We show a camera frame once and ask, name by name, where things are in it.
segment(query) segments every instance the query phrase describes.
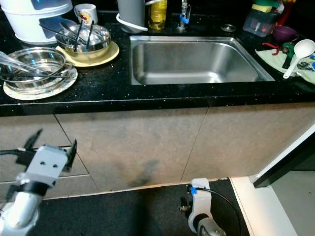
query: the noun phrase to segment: metal bowl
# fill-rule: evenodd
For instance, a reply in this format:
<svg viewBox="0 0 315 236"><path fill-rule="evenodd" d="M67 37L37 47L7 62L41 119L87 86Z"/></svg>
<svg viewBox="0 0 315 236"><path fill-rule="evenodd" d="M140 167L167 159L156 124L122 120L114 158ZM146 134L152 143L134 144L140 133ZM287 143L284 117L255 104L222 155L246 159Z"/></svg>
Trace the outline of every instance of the metal bowl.
<svg viewBox="0 0 315 236"><path fill-rule="evenodd" d="M65 67L65 55L56 49L46 47L34 47L16 51L8 56L15 58L27 65L39 68L47 75L62 75ZM27 72L16 68L1 66L1 71L7 70L14 76L2 78L7 86L17 92L27 93L32 90L46 89L59 84L64 78L52 77L20 77Z"/></svg>
<svg viewBox="0 0 315 236"><path fill-rule="evenodd" d="M77 33L79 27L80 25L75 25L71 26L70 29ZM89 39L90 28L90 24L83 24L80 30L80 38L86 42ZM72 38L74 37L66 29L61 30L60 33ZM56 34L56 40L57 44L62 49L64 49L69 54L69 56L77 61L90 61L101 57L107 52L111 42L109 31L106 28L98 25L93 26L88 47L84 44L78 43L75 50L74 41L59 34Z"/></svg>

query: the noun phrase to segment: black countertop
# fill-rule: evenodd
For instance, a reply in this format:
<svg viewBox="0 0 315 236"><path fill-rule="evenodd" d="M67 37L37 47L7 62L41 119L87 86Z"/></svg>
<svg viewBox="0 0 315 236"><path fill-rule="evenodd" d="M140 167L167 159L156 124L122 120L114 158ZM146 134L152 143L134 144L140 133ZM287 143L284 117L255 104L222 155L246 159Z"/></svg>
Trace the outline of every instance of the black countertop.
<svg viewBox="0 0 315 236"><path fill-rule="evenodd" d="M171 36L229 36L235 37L245 49L276 80L275 82L239 82L221 84L185 85L131 85L129 74L129 36L121 25L113 21L113 14L100 13L104 25L110 30L119 55L112 61L93 67L78 67L78 78L68 90L53 97L34 101L16 100L0 89L0 116L23 116L81 112L106 112L208 106L235 106L249 104L314 102L315 85L302 78L284 81L282 74L262 61L254 52L260 47L260 38L238 27L227 33L220 26L224 20L194 16L186 32L176 30L177 16L163 32L142 35ZM11 53L30 47L19 41L5 20L0 21L0 50Z"/></svg>

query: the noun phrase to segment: white cable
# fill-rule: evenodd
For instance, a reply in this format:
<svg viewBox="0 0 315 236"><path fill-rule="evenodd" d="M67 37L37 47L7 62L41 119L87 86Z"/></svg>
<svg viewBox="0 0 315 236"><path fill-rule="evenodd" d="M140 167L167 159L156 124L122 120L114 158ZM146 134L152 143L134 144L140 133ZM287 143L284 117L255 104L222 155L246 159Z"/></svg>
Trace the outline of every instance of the white cable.
<svg viewBox="0 0 315 236"><path fill-rule="evenodd" d="M156 2L159 2L159 1L164 1L164 0L152 0L152 1L148 1L148 2L146 2L146 6L147 6L147 5L151 5L151 4L153 4L153 3L156 3Z"/></svg>
<svg viewBox="0 0 315 236"><path fill-rule="evenodd" d="M119 23L121 23L121 24L123 24L123 25L125 25L125 26L129 26L129 27L135 28L135 29L137 29L137 30L148 31L148 28L145 28L145 27L142 27L142 26L138 26L138 25L134 25L134 24L132 24L132 23L129 23L129 22L127 22L127 21L124 21L124 20L120 19L119 13L116 15L116 20L117 20Z"/></svg>

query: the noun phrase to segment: sink basin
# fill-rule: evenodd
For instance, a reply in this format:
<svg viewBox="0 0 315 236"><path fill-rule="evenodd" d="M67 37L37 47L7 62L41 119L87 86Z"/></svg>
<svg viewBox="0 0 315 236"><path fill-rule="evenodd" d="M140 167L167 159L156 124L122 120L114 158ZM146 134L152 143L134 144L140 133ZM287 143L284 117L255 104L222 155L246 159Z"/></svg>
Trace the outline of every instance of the sink basin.
<svg viewBox="0 0 315 236"><path fill-rule="evenodd" d="M131 84L274 81L232 37L131 36Z"/></svg>

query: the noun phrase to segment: yellow bottle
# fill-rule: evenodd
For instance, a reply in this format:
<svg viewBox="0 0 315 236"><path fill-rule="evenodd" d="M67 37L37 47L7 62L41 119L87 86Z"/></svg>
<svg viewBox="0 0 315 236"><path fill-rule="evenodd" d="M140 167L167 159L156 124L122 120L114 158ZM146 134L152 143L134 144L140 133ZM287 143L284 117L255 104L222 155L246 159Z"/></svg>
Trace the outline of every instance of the yellow bottle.
<svg viewBox="0 0 315 236"><path fill-rule="evenodd" d="M149 12L149 27L162 30L165 27L167 0L159 1L151 5Z"/></svg>

